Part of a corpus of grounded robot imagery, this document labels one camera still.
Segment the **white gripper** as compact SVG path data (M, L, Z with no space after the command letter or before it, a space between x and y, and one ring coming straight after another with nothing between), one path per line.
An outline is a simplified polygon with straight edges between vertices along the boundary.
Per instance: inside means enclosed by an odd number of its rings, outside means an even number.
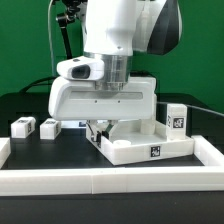
M96 90L94 82L58 77L52 84L48 111L55 120L109 120L104 137L110 138L117 120L149 119L155 113L156 79L130 77L119 91ZM96 121L86 122L86 137L101 146Z

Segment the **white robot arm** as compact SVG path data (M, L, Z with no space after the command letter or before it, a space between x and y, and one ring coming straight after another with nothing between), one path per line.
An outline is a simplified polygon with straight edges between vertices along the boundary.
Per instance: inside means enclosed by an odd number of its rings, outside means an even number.
M156 79L131 74L135 51L165 55L180 41L178 0L87 0L82 9L84 52L57 64L49 113L58 121L85 120L100 146L125 122L153 133Z

